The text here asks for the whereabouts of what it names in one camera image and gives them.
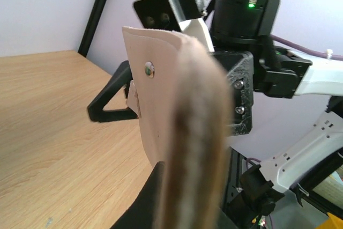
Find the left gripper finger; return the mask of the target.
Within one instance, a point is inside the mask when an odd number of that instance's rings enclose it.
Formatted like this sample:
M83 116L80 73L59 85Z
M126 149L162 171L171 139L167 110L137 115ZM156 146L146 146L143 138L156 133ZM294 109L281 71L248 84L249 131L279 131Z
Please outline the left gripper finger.
M154 228L164 168L163 161L155 164L136 199L110 227L111 229Z

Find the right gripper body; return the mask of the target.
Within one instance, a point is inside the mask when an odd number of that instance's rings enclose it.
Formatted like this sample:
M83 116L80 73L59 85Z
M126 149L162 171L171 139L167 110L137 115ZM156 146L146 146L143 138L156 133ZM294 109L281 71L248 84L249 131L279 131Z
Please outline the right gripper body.
M248 51L215 51L211 55L227 71L233 93L233 118L229 128L233 136L246 135L252 129L253 55Z

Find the beige card holder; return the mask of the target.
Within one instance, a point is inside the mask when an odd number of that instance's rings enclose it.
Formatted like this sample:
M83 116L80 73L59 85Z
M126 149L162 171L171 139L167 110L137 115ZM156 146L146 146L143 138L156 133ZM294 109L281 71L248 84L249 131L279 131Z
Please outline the beige card holder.
M122 29L144 150L164 170L154 228L215 228L227 173L232 93L193 36Z

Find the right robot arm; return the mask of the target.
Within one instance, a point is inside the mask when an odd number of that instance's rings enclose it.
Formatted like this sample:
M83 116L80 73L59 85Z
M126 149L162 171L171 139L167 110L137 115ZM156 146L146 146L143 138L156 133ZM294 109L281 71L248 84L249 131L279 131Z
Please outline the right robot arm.
M330 54L274 46L280 0L135 0L128 59L88 105L90 120L137 119L153 166L114 228L257 228L285 192L342 164L342 70ZM330 97L313 129L253 165L229 197L230 136L252 128L253 94Z

